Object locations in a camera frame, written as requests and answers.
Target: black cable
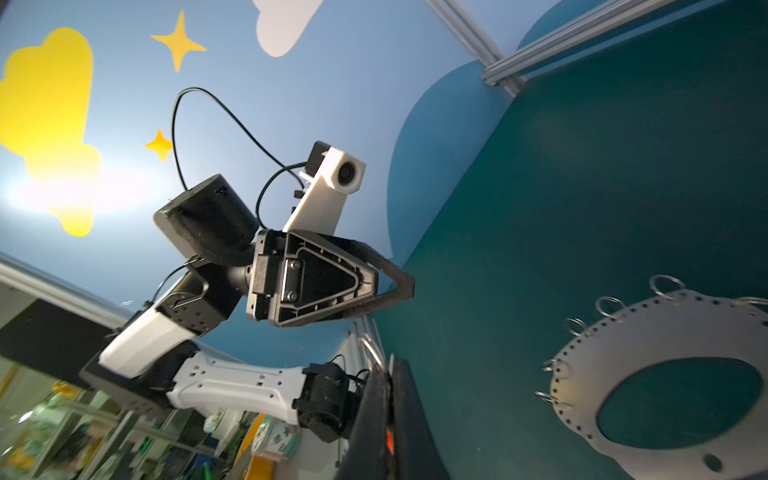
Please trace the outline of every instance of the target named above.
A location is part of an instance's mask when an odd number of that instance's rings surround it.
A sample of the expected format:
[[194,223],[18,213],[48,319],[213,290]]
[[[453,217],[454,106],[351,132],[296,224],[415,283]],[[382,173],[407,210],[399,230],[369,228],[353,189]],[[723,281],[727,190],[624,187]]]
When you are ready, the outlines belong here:
[[[176,162],[176,171],[179,173],[179,180],[181,180],[181,186],[184,187],[185,190],[189,190],[187,188],[187,183],[184,181],[184,176],[181,174],[181,166],[179,165],[179,157],[176,153],[176,112],[179,110],[179,103],[181,103],[181,98],[190,93],[191,91],[199,91],[201,93],[204,93],[208,95],[209,97],[213,98],[213,100],[219,104],[219,106],[227,112],[227,114],[232,117],[232,120],[235,121],[235,123],[245,132],[245,135],[248,135],[248,138],[251,139],[253,143],[256,144],[258,148],[261,149],[262,152],[266,156],[272,159],[276,164],[280,165],[281,167],[285,167],[285,164],[279,160],[277,160],[274,155],[272,155],[264,146],[259,143],[259,141],[248,131],[247,128],[245,128],[245,125],[243,125],[243,122],[240,121],[237,117],[235,117],[235,114],[232,113],[232,111],[227,108],[227,106],[221,102],[218,98],[216,98],[216,95],[210,93],[208,90],[200,87],[189,87],[185,88],[181,92],[179,92],[179,95],[176,96],[176,102],[174,103],[174,113],[170,116],[170,144],[174,149],[174,161]],[[301,185],[301,188],[304,188],[304,183],[301,181],[298,175],[296,175],[293,172],[290,172],[291,175],[293,175],[296,178],[296,181],[299,182],[299,185]]]
[[339,358],[339,357],[341,357],[341,360],[344,362],[344,366],[343,366],[342,368],[344,368],[344,371],[346,372],[346,357],[345,357],[344,355],[342,355],[342,354],[340,353],[339,355],[337,355],[337,356],[333,357],[333,358],[331,359],[331,362],[332,362],[333,360],[335,360],[335,359]]
[[198,260],[199,260],[199,259],[198,259],[197,257],[192,257],[192,258],[190,258],[189,260],[187,260],[186,262],[184,262],[184,265],[182,265],[182,266],[179,266],[178,268],[175,268],[175,269],[174,269],[174,271],[172,271],[171,273],[169,273],[169,274],[168,274],[168,275],[167,275],[167,276],[166,276],[166,277],[163,279],[163,281],[161,282],[161,284],[157,286],[157,290],[155,290],[155,291],[154,291],[154,295],[152,296],[152,300],[150,301],[150,304],[151,304],[151,305],[154,305],[154,301],[155,301],[155,300],[157,300],[157,296],[158,296],[158,295],[160,295],[160,290],[163,288],[163,285],[165,285],[165,283],[166,283],[166,282],[167,282],[167,281],[168,281],[168,280],[169,280],[169,279],[170,279],[170,278],[171,278],[171,277],[172,277],[172,276],[173,276],[173,275],[174,275],[176,272],[178,272],[179,270],[181,270],[181,269],[183,269],[183,268],[185,268],[185,267],[187,267],[187,266],[190,266],[192,263],[195,263],[195,262],[197,262]]
[[261,221],[261,216],[259,215],[259,207],[261,207],[261,199],[264,197],[264,194],[266,193],[266,189],[270,186],[272,182],[275,181],[277,176],[283,173],[284,171],[291,170],[293,168],[301,168],[304,165],[306,165],[306,162],[301,162],[300,164],[293,164],[293,165],[288,165],[287,167],[283,167],[279,169],[277,172],[275,172],[275,174],[272,177],[270,177],[269,180],[266,181],[266,183],[264,184],[264,187],[262,187],[261,189],[261,193],[259,194],[259,199],[256,200],[256,208],[254,209],[254,212],[256,214],[256,222],[259,223],[260,227],[262,227],[263,229],[266,229],[266,225],[264,225],[264,222]]

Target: green object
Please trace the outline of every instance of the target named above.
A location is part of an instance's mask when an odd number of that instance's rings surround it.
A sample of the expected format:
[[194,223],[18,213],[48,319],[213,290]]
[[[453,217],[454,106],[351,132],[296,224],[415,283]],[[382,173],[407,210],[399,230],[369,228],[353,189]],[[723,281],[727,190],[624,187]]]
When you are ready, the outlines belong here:
[[598,427],[607,439],[622,445],[684,449],[741,422],[762,391],[763,379],[749,363],[673,360],[624,380],[601,407]]
[[414,299],[376,314],[452,478],[630,478],[533,396],[539,366],[563,319],[648,298],[656,273],[768,295],[766,97],[764,0],[525,86],[406,263]]

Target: oval hole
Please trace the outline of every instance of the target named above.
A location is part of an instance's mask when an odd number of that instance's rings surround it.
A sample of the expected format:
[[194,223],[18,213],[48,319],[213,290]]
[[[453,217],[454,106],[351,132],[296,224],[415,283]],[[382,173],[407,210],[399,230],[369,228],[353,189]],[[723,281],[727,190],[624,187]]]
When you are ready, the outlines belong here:
[[671,360],[625,379],[598,412],[612,442],[638,449],[682,449],[738,424],[763,390],[760,373],[724,358]]

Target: yellow star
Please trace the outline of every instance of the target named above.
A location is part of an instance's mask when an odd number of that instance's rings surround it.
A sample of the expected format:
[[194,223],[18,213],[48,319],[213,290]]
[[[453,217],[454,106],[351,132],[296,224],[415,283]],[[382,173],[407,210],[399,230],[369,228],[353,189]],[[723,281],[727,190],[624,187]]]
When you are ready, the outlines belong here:
[[154,138],[154,140],[144,146],[154,151],[163,162],[165,162],[168,158],[168,151],[174,147],[170,141],[165,139],[162,130],[158,130],[157,136]]
[[176,29],[174,33],[170,35],[150,35],[157,41],[162,41],[170,48],[171,54],[174,56],[174,67],[176,71],[181,68],[181,60],[189,51],[205,51],[203,45],[199,45],[191,41],[187,34],[184,32],[184,10],[179,13],[179,20],[176,22]]

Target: screw hole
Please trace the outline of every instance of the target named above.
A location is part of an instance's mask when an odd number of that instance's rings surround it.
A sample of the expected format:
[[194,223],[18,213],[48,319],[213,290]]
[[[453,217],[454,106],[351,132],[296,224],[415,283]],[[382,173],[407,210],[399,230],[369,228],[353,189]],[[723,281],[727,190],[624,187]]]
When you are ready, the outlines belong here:
[[707,453],[702,460],[709,470],[716,473],[723,471],[723,462],[715,455]]

